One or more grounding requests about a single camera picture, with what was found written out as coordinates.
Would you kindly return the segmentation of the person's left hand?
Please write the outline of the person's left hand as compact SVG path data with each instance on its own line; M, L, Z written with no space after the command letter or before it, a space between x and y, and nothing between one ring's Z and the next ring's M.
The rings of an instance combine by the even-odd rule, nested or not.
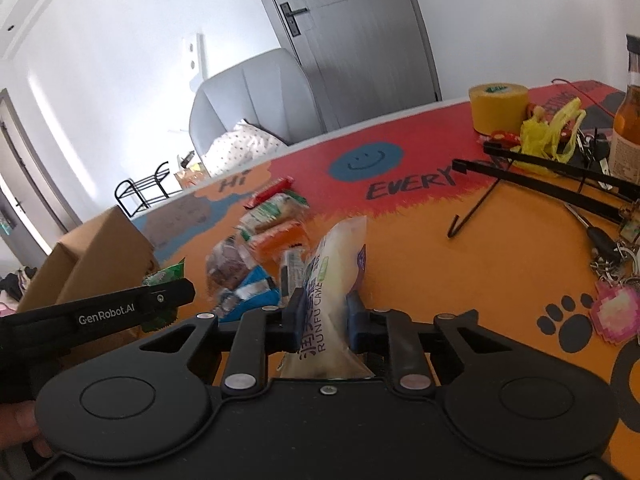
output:
M35 402L25 401L0 405L0 448L7 448L30 442L36 453L49 458L53 452L42 436L35 415Z

